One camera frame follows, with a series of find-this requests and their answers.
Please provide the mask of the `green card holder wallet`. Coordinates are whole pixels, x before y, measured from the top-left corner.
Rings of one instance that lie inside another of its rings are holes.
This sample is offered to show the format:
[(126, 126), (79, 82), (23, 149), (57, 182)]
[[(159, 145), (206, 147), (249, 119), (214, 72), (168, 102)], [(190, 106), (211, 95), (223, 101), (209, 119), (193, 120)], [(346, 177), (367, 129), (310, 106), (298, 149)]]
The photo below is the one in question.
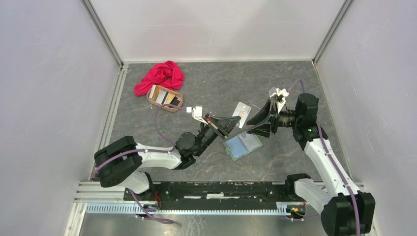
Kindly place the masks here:
[(238, 135), (236, 135), (236, 136), (234, 136), (234, 137), (232, 137), (232, 138), (223, 142), (223, 145), (225, 147), (225, 153), (227, 155), (229, 155), (231, 157), (231, 159), (234, 160), (234, 161), (236, 161), (236, 160), (238, 160), (238, 159), (240, 159), (240, 158), (248, 155), (249, 153), (251, 153), (251, 152), (260, 148), (259, 147), (255, 150), (248, 151), (246, 149), (246, 147), (244, 146), (242, 140), (241, 140), (242, 137), (244, 137), (246, 134), (247, 134), (246, 131), (244, 131), (244, 132), (242, 132), (242, 133), (240, 133), (240, 134), (238, 134)]

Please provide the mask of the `pink oval card tray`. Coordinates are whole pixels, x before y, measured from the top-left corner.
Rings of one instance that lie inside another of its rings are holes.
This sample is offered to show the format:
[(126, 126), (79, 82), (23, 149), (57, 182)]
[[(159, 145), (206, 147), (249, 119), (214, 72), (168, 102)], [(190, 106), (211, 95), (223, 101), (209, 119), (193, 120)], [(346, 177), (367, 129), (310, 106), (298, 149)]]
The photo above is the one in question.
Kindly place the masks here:
[(153, 85), (147, 93), (148, 101), (158, 107), (165, 106), (162, 109), (169, 112), (177, 112), (183, 105), (183, 96), (181, 93), (170, 90), (160, 85)]

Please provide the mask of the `silver striped card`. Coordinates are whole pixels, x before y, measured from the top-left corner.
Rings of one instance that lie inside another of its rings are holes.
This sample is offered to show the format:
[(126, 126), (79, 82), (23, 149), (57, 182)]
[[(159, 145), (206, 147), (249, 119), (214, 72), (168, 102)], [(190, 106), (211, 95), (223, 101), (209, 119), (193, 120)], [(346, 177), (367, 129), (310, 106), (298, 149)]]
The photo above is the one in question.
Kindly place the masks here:
[(241, 140), (248, 151), (255, 150), (262, 146), (262, 143), (260, 143), (256, 135), (246, 134)]

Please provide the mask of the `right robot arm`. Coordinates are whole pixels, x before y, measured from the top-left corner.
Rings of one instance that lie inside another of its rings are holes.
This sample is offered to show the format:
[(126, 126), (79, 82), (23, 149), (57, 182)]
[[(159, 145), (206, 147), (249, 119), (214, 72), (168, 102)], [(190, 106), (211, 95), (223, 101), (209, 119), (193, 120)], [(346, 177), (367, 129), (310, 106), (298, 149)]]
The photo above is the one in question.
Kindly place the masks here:
[(336, 158), (328, 136), (317, 123), (319, 99), (309, 93), (298, 96), (295, 109), (285, 109), (285, 97), (274, 95), (246, 124), (250, 134), (270, 137), (279, 127), (291, 128), (300, 148), (317, 169), (324, 188), (305, 173), (288, 175), (284, 195), (304, 199), (319, 214), (328, 236), (360, 236), (371, 231), (376, 201), (352, 181)]

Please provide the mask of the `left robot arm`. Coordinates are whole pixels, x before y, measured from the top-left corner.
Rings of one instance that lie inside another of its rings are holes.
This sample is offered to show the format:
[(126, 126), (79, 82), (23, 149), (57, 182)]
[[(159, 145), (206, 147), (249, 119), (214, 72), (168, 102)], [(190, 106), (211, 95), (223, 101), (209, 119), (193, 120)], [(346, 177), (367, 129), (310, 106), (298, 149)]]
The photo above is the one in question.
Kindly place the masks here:
[(172, 147), (150, 147), (135, 142), (132, 136), (124, 136), (94, 154), (92, 175), (98, 177), (103, 188), (121, 186), (142, 200), (149, 200), (154, 196), (154, 186), (150, 174), (142, 168), (186, 169), (216, 138), (227, 138), (239, 122), (239, 116), (205, 115), (197, 135), (184, 132)]

